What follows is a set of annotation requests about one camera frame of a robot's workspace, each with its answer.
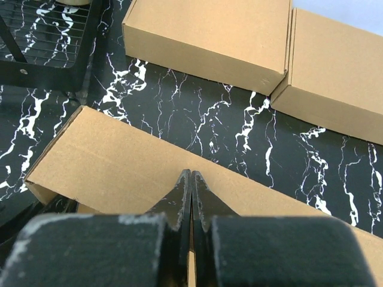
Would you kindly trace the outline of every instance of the box edge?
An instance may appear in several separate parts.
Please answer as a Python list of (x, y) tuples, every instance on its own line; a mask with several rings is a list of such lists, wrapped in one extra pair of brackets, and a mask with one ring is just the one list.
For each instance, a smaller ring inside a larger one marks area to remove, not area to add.
[(122, 38), (123, 38), (123, 41), (124, 41), (124, 49), (125, 49), (125, 54), (126, 54), (126, 41), (125, 41), (125, 26), (126, 26), (126, 22), (135, 6), (135, 4), (137, 3), (137, 0), (133, 0), (131, 3), (130, 3), (130, 6), (129, 8), (127, 9), (126, 11), (126, 14), (124, 16), (124, 19), (122, 20), (122, 23), (121, 23), (121, 29), (122, 29)]
[(293, 0), (290, 0), (288, 6), (287, 33), (286, 33), (286, 50), (285, 50), (285, 74), (288, 72), (288, 60), (290, 57), (290, 42), (291, 42), (291, 26), (293, 24)]
[(85, 106), (81, 105), (79, 106), (76, 111), (69, 117), (67, 122), (63, 125), (63, 127), (59, 130), (58, 134), (56, 135), (55, 138), (53, 138), (48, 145), (44, 148), (42, 151), (41, 155), (36, 159), (34, 164), (31, 166), (29, 171), (24, 177), (24, 183), (27, 184), (28, 186), (31, 186), (33, 184), (36, 184), (35, 182), (32, 182), (29, 180), (29, 177), (31, 174), (33, 174), (34, 170), (36, 169), (37, 165), (40, 164), (40, 162), (43, 160), (45, 155), (52, 149), (53, 145), (61, 138), (61, 136), (65, 133), (67, 128), (73, 123), (73, 121), (78, 117), (78, 115), (84, 110)]
[[(193, 48), (197, 48), (197, 49), (201, 49), (205, 52), (210, 52), (210, 53), (214, 53), (215, 55), (219, 55), (221, 57), (226, 57), (228, 59), (231, 59), (231, 60), (235, 60), (235, 61), (239, 61), (241, 63), (244, 63), (246, 65), (251, 65), (257, 69), (262, 69), (264, 71), (267, 71), (268, 73), (268, 76), (270, 77), (273, 77), (275, 79), (275, 82), (277, 84), (273, 85), (272, 87), (268, 87), (268, 88), (260, 88), (262, 91), (258, 90), (259, 93), (261, 94), (264, 94), (266, 96), (269, 96), (275, 89), (276, 87), (280, 84), (280, 82), (284, 79), (285, 77), (285, 73), (284, 72), (280, 72), (280, 71), (276, 71), (276, 70), (272, 70), (270, 68), (267, 68), (267, 67), (263, 67), (263, 66), (259, 66), (259, 65), (256, 65), (256, 64), (253, 64), (253, 63), (250, 63), (250, 62), (246, 62), (244, 60), (241, 60), (241, 59), (237, 59), (237, 58), (234, 58), (232, 56), (228, 56), (228, 55), (225, 55), (225, 54), (221, 54), (221, 53), (218, 53), (218, 52), (215, 52), (215, 51), (211, 51), (211, 50), (207, 50), (205, 48), (202, 48), (202, 47), (198, 47), (198, 46), (195, 46), (195, 45), (191, 45), (191, 44), (188, 44), (188, 43), (185, 43), (185, 42), (181, 42), (181, 41), (178, 41), (176, 39), (172, 39), (172, 38), (168, 38), (168, 37), (165, 37), (165, 36), (161, 36), (161, 35), (158, 35), (158, 34), (155, 34), (155, 33), (151, 33), (149, 31), (146, 31), (146, 30), (142, 30), (140, 28), (136, 28), (136, 27), (133, 27), (133, 26), (128, 26), (128, 25), (125, 25), (124, 27), (125, 29), (133, 29), (133, 30), (136, 30), (136, 31), (140, 31), (140, 33), (148, 33), (150, 35), (153, 35), (153, 36), (158, 36), (158, 37), (161, 37), (163, 39), (166, 39), (168, 41), (173, 41), (173, 42), (176, 42), (177, 44), (180, 44), (180, 45), (187, 45), (189, 47), (193, 47)], [(129, 57), (133, 57), (133, 58), (137, 58), (137, 59), (140, 59), (142, 61), (145, 61), (145, 62), (148, 62), (148, 63), (152, 63), (154, 65), (158, 65), (158, 66), (162, 66), (161, 64), (158, 64), (158, 63), (154, 63), (153, 61), (151, 60), (148, 60), (148, 59), (142, 59), (140, 57), (136, 57), (135, 55), (131, 55), (130, 53), (127, 52), (127, 48), (125, 48), (125, 54)], [(175, 69), (173, 67), (166, 67), (166, 68), (169, 68), (169, 69), (172, 69), (172, 70), (175, 70), (175, 71), (178, 71), (178, 72), (182, 72), (182, 73), (185, 73), (185, 74), (189, 74), (189, 75), (192, 75), (194, 77), (199, 77), (199, 78), (204, 78), (200, 75), (195, 75), (195, 74), (191, 74), (189, 72), (184, 72), (184, 71), (180, 71), (179, 69)], [(239, 87), (239, 88), (243, 88), (243, 89), (246, 89), (246, 90), (253, 90), (252, 88), (249, 88), (249, 87), (240, 87), (236, 84), (231, 84), (231, 83), (225, 83), (225, 82), (222, 82), (221, 80), (212, 80), (212, 79), (207, 79), (209, 81), (215, 81), (215, 82), (218, 82), (218, 83), (224, 83), (224, 84), (228, 84), (228, 85), (231, 85), (231, 86), (235, 86), (235, 87)]]
[(51, 200), (54, 199), (58, 193), (49, 190), (48, 188), (44, 188), (41, 185), (34, 184), (33, 182), (25, 182), (25, 185), (28, 187), (29, 191), (40, 201), (42, 204), (47, 205)]
[(283, 94), (283, 92), (285, 92), (286, 89), (292, 86), (296, 17), (297, 17), (297, 8), (294, 8), (291, 11), (289, 49), (288, 49), (288, 55), (286, 55), (287, 73), (284, 79), (277, 85), (277, 87), (274, 89), (274, 91), (271, 94), (270, 104), (272, 108), (275, 102), (278, 100), (278, 98)]

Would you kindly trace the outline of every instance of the cardboard box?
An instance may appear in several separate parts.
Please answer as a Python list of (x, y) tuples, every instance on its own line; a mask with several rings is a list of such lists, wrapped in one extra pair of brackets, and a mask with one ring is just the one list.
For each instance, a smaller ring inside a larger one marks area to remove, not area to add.
[(290, 51), (272, 107), (383, 144), (383, 37), (295, 8)]
[[(43, 203), (57, 193), (90, 207), (81, 212), (144, 213), (173, 189), (183, 169), (198, 170), (236, 213), (326, 216), (198, 155), (88, 107), (79, 108), (25, 177)], [(379, 285), (383, 240), (352, 228)]]
[(103, 214), (100, 211), (93, 209), (89, 206), (83, 205), (81, 203), (77, 204), (77, 213), (82, 213), (82, 214)]
[(269, 95), (288, 54), (290, 0), (133, 0), (125, 51), (190, 75)]

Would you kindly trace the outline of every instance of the marble-patterned table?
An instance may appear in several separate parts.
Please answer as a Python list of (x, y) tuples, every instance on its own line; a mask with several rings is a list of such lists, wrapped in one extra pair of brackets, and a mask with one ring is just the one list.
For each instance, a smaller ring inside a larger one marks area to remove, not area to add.
[[(383, 237), (382, 146), (275, 112), (256, 92), (126, 57), (129, 4), (105, 0), (87, 105)], [(75, 109), (57, 92), (1, 87), (0, 225), (34, 200), (23, 177)]]

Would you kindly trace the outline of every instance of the wire rack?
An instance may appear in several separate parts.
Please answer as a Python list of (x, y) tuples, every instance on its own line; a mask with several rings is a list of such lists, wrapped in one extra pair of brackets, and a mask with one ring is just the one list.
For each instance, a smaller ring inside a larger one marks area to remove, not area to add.
[(0, 84), (80, 90), (101, 1), (71, 7), (54, 0), (0, 0), (0, 29), (12, 36), (6, 41), (1, 33)]

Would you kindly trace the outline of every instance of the box flap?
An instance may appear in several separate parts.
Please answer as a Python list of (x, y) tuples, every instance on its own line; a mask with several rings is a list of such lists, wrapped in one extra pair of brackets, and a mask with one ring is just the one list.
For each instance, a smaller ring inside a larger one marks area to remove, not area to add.
[(283, 75), (290, 11), (290, 0), (137, 0), (124, 24)]
[(37, 158), (36, 162), (31, 166), (28, 173), (24, 177), (24, 182), (26, 186), (29, 188), (29, 190), (35, 195), (35, 197), (42, 203), (47, 204), (50, 202), (55, 195), (57, 195), (52, 190), (48, 190), (38, 184), (35, 184), (34, 182), (29, 180), (29, 176), (35, 168), (39, 165), (40, 161), (45, 157), (46, 153), (50, 151), (52, 146), (60, 139), (60, 137), (64, 134), (65, 130), (71, 125), (73, 120), (77, 117), (77, 115), (83, 110), (83, 106), (80, 106), (67, 120), (67, 122), (64, 124), (64, 126), (59, 130), (56, 137), (44, 148), (42, 154)]

